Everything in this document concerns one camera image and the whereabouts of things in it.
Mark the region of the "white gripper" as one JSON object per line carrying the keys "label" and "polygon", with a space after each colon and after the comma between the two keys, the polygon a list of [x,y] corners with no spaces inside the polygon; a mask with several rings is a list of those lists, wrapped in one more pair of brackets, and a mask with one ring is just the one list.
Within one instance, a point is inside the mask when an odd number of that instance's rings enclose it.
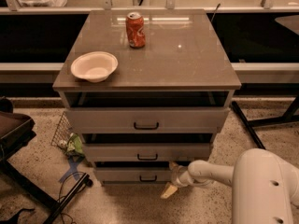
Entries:
{"label": "white gripper", "polygon": [[171,170],[171,183],[167,183],[161,194],[162,199],[167,199],[173,195],[178,188],[187,187],[191,184],[191,176],[187,166],[178,165],[175,161],[169,162]]}

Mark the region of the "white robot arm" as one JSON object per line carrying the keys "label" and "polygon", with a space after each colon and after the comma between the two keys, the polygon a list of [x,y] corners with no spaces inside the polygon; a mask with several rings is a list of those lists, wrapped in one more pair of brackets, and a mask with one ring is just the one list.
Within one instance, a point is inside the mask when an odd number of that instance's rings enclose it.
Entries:
{"label": "white robot arm", "polygon": [[299,205],[299,169],[264,149],[243,152],[233,166],[193,161],[169,164],[171,179],[161,194],[179,188],[206,188],[217,181],[232,188],[232,224],[294,224],[292,207]]}

